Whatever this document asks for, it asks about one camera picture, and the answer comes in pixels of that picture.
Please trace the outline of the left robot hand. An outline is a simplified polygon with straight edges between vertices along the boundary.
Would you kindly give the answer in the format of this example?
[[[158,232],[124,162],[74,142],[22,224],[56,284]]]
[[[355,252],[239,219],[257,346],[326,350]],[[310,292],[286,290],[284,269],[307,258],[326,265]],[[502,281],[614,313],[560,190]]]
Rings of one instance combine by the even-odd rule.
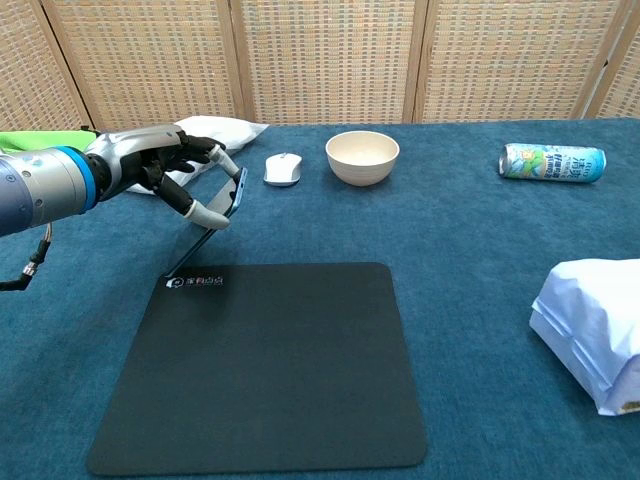
[[[168,175],[170,171],[189,173],[196,162],[219,165],[229,177],[239,179],[240,168],[217,140],[189,135],[175,124],[164,124],[103,133],[84,154],[92,166],[101,169],[96,181],[99,202],[138,184],[197,225],[209,230],[230,225],[226,216],[193,199]]]

